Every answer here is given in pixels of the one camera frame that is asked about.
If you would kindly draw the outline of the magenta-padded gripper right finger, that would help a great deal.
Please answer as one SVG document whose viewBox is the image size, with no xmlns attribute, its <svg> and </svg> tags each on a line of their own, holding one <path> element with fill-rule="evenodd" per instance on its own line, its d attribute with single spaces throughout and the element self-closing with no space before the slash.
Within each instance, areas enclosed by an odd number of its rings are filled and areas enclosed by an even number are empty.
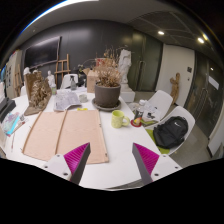
<svg viewBox="0 0 224 224">
<path fill-rule="evenodd" d="M 134 143 L 132 154 L 136 160 L 144 185 L 150 184 L 182 169 L 167 154 L 157 154 L 150 149 Z"/>
</svg>

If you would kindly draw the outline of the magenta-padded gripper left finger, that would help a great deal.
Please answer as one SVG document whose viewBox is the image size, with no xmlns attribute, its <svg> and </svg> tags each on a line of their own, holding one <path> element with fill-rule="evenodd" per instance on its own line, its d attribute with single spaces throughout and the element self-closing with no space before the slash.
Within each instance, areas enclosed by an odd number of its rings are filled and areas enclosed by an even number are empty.
<svg viewBox="0 0 224 224">
<path fill-rule="evenodd" d="M 42 168 L 45 171 L 78 185 L 90 152 L 90 144 L 85 143 L 64 155 L 56 154 Z"/>
</svg>

